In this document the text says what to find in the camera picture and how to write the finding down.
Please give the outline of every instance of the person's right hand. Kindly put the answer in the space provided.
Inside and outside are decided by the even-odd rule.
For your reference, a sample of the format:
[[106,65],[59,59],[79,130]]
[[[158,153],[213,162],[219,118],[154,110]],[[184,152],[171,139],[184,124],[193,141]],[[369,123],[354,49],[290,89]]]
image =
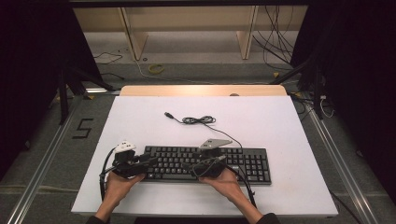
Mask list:
[[217,190],[221,195],[226,197],[232,203],[240,200],[241,197],[246,198],[241,188],[239,187],[235,174],[229,169],[224,169],[217,178],[200,177],[199,180],[212,186],[215,190]]

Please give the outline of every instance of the gray carpet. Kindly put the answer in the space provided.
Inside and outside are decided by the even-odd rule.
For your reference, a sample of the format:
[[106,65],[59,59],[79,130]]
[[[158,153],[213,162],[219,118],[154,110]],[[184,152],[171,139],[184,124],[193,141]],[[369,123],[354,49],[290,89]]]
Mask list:
[[[141,64],[144,75],[149,75],[148,64]],[[184,80],[160,80],[142,77],[135,64],[108,64],[99,65],[102,73],[113,73],[125,77],[124,80],[111,75],[104,75],[106,83],[116,87],[124,85],[160,85],[160,84],[198,84]],[[273,68],[263,64],[165,64],[165,70],[160,75],[150,75],[160,78],[185,78],[194,81],[205,81],[217,84],[232,84],[237,82],[270,82],[274,79]],[[288,91],[296,91],[295,82],[285,85]],[[100,138],[105,125],[108,112],[114,100],[114,95],[94,95],[91,100],[84,100],[76,111],[72,123],[52,162],[49,171],[38,191],[35,199],[24,219],[23,223],[84,223],[85,217],[70,212],[71,206],[76,199],[79,186],[91,162],[92,154]],[[296,111],[302,111],[302,106],[295,103]],[[304,118],[307,111],[300,115]],[[84,125],[92,128],[89,136],[83,139],[74,139],[73,136],[85,134],[78,131],[78,125],[82,119]],[[21,196],[23,186],[26,186],[35,168],[41,161],[50,141],[55,135],[60,120],[60,105],[54,104],[47,112],[37,128],[35,136],[31,139],[31,148],[24,151],[15,160],[14,165],[0,183],[0,223],[5,223],[12,211],[13,205]],[[356,155],[355,144],[350,139],[347,128],[336,116],[325,119],[332,137],[348,162],[353,175],[359,182],[364,194],[367,196],[373,210],[379,219],[379,223],[396,223],[396,207],[389,199],[375,179],[363,158]],[[323,174],[328,188],[339,196],[352,211],[358,216],[357,210],[350,200],[347,190],[325,146],[318,135],[318,131],[309,116],[302,121],[304,131],[317,159],[320,171]],[[348,211],[336,200],[340,215],[333,218],[286,218],[282,217],[282,223],[356,223]],[[113,223],[131,223],[129,217],[114,216]]]

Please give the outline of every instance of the hand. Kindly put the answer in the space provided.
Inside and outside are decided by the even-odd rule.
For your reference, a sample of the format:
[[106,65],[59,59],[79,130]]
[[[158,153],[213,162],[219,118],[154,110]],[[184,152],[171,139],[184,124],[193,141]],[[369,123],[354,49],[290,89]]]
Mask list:
[[132,186],[145,178],[144,174],[136,175],[131,179],[125,179],[110,172],[107,176],[106,194],[95,216],[104,222],[108,220],[113,210],[125,198]]
[[240,200],[241,197],[245,197],[239,187],[235,174],[229,169],[224,169],[217,178],[200,177],[199,180],[212,186],[232,203]]

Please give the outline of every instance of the black stand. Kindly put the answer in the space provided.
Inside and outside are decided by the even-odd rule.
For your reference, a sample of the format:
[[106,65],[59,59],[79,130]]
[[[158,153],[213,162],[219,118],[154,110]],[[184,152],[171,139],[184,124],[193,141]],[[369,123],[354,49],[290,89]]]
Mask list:
[[64,69],[61,70],[59,74],[59,96],[61,98],[61,122],[60,124],[64,124],[68,114],[69,114],[69,106],[67,103],[67,90],[66,84],[69,86],[70,90],[75,95],[84,95],[86,93],[85,87],[82,85],[81,80],[88,80],[102,88],[105,88],[108,91],[119,91],[120,88],[114,88],[113,86],[108,85],[102,80],[99,80],[96,77],[93,77],[81,69],[73,66],[66,65]]
[[301,91],[306,91],[312,83],[314,84],[314,110],[320,119],[322,119],[320,108],[320,96],[322,94],[323,87],[322,68],[328,52],[333,48],[338,37],[342,34],[340,29],[343,28],[351,5],[353,4],[348,3],[347,5],[346,0],[341,0],[332,13],[328,24],[323,28],[318,43],[308,59],[284,76],[277,78],[270,83],[270,85],[278,85],[287,79],[302,73],[303,75],[297,84],[298,88]]

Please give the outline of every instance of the floor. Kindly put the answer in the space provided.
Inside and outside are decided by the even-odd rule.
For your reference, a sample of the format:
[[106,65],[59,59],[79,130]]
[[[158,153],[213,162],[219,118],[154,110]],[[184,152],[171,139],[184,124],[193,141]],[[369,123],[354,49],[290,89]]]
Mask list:
[[[269,32],[261,33],[264,37],[269,36],[269,34]],[[298,32],[287,32],[285,37],[293,45],[297,34]],[[260,45],[254,40],[249,59],[242,60],[234,32],[150,33],[138,64],[132,61],[123,34],[92,33],[85,35],[101,72],[112,73],[104,75],[104,80],[108,83],[122,83],[122,85],[142,83],[137,77],[131,77],[131,74],[140,73],[140,75],[150,75],[152,77],[149,74],[148,66],[154,63],[160,63],[165,68],[163,75],[156,76],[174,78],[177,75],[173,77],[172,74],[185,74],[186,71],[189,71],[189,75],[184,76],[185,79],[196,80],[196,77],[200,76],[201,78],[207,78],[210,82],[218,83],[222,80],[216,78],[216,73],[223,73],[224,71],[230,71],[231,74],[235,69],[240,69],[240,72],[254,76],[255,69],[261,71],[260,69],[266,66],[265,63],[281,66],[281,69],[271,68],[268,70],[266,78],[253,80],[255,83],[265,83],[274,79],[277,73],[284,74],[287,71],[285,68],[289,68],[277,57],[268,52],[263,53]],[[255,36],[263,43],[260,34],[255,34]],[[125,79],[121,80],[114,75],[123,76]],[[295,87],[297,80],[298,76],[284,83],[287,91],[298,91]],[[178,80],[178,82],[186,84],[185,80]],[[90,138],[70,140],[73,139],[73,136],[79,135],[76,128],[80,119],[73,119],[69,131],[66,132],[64,140],[61,142],[62,145],[50,160],[48,170],[43,174],[42,182],[33,195],[33,200],[27,204],[27,213],[23,215],[22,223],[83,223],[86,220],[85,217],[71,214],[70,208],[76,198],[86,168],[91,161],[91,155],[95,150],[94,146],[96,146],[100,137],[106,121],[106,114],[114,99],[114,95],[111,94],[93,95],[94,100],[83,99],[81,103],[76,103],[76,99],[70,100],[71,105],[81,104],[77,106],[75,111],[77,118],[94,118],[95,122],[91,123],[92,133],[90,133]],[[364,158],[357,154],[357,149],[353,140],[349,138],[347,127],[345,127],[343,121],[337,118],[335,113],[331,118],[324,117],[322,122],[315,122],[315,115],[311,113],[309,106],[298,102],[295,103],[295,106],[297,112],[302,112],[300,118],[304,130],[329,189],[346,203],[353,214],[363,220],[362,223],[396,223],[395,204],[382,189],[373,172],[365,163]],[[101,108],[101,111],[92,110],[92,108],[98,107]],[[40,166],[42,158],[49,154],[49,146],[53,144],[51,142],[52,137],[56,135],[59,129],[59,109],[59,102],[54,99],[41,126],[37,128],[35,136],[32,137],[30,149],[21,153],[0,182],[0,223],[7,223],[20,197],[26,192],[27,186],[30,185],[32,176],[35,176],[35,171]],[[327,114],[330,115],[331,108],[326,108],[326,110]],[[352,174],[361,195],[367,200],[370,208],[368,213],[375,217],[373,222],[367,222],[365,221],[366,218],[361,216],[361,214],[366,214],[367,211],[363,210],[361,212],[361,209],[356,206],[358,203],[354,201],[353,193],[346,185],[345,179],[340,175],[331,153],[328,152],[328,146],[324,143],[323,136],[318,131],[320,127],[323,128],[323,125],[332,137],[334,143],[332,147],[340,153],[346,162],[346,168]],[[334,203],[339,208],[340,215],[337,217],[328,219],[282,217],[281,221],[282,223],[357,223],[335,198]],[[113,223],[131,223],[131,219],[115,216]]]

